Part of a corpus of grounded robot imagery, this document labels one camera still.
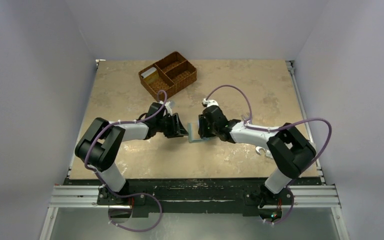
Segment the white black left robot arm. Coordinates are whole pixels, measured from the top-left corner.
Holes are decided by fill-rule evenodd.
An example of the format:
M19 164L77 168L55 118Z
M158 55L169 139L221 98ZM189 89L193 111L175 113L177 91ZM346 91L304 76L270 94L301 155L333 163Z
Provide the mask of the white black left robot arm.
M163 133L168 139L189 134L168 103L153 102L136 121L110 122L95 118L77 143L74 154L104 181L110 199L122 205L129 199L129 182L115 163L121 143L148 140L156 133Z

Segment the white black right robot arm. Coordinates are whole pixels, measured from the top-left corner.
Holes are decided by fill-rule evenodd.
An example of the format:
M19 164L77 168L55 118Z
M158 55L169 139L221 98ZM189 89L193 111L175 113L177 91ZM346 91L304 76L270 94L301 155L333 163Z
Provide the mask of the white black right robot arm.
M228 120L217 105L205 104L198 116L201 138L218 137L223 142L248 144L271 153L276 169L263 184L260 196L268 204L280 198L281 191L297 179L316 156L316 150L301 132L289 123L281 130L261 130L239 119Z

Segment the teal card holder wallet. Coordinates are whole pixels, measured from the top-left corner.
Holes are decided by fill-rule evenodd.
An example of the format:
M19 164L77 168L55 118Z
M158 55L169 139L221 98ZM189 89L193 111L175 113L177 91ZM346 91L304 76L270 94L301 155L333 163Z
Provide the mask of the teal card holder wallet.
M188 131L188 141L189 143L202 143L202 142L208 142L212 138L211 137L201 137L199 135L199 122L189 122L187 124L187 131Z

